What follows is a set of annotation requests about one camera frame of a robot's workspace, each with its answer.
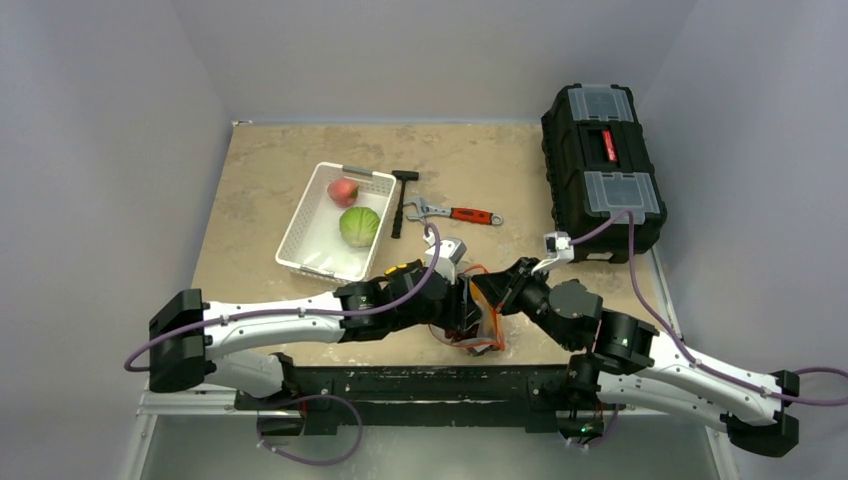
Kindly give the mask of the pink toy peach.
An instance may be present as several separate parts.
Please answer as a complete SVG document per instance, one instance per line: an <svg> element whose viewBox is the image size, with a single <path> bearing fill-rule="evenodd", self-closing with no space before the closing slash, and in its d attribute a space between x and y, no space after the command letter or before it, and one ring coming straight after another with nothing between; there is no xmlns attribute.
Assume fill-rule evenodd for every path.
<svg viewBox="0 0 848 480"><path fill-rule="evenodd" d="M339 178L328 185L327 194L337 207L352 207L358 199L359 183L350 178Z"/></svg>

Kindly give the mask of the clear zip top bag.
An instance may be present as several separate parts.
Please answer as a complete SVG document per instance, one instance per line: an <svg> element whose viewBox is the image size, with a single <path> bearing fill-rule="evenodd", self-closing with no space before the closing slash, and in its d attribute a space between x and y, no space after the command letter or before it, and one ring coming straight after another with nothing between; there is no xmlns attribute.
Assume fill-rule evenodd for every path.
<svg viewBox="0 0 848 480"><path fill-rule="evenodd" d="M435 326L428 330L440 343L465 350L472 356L506 350L506 341L501 328L501 315L491 307L479 289L471 285L471 297L480 312L479 319L464 333L450 333Z"/></svg>

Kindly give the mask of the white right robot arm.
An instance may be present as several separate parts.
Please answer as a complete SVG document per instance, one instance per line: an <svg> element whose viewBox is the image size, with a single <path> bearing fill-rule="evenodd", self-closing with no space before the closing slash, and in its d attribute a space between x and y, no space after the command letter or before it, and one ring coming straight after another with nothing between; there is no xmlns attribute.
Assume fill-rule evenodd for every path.
<svg viewBox="0 0 848 480"><path fill-rule="evenodd" d="M679 351L674 336L605 308L602 297L579 281L549 286L546 274L532 270L537 262L522 258L472 282L496 312L525 314L571 352L562 377L535 387L544 399L570 410L632 405L686 416L765 457L783 457L797 446L799 421L780 397L798 394L796 374L761 374L724 362L708 373L698 358Z"/></svg>

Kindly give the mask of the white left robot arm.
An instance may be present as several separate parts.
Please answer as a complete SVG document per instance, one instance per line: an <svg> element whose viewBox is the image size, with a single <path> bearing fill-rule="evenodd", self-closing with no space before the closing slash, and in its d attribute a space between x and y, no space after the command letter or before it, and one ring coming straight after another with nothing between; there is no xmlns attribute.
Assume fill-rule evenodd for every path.
<svg viewBox="0 0 848 480"><path fill-rule="evenodd" d="M370 342L417 325L466 333L481 317L468 279L422 266L295 301L206 302L201 290L186 289L149 322L149 387L174 393L216 383L284 409L298 395L292 362L256 355L259 347Z"/></svg>

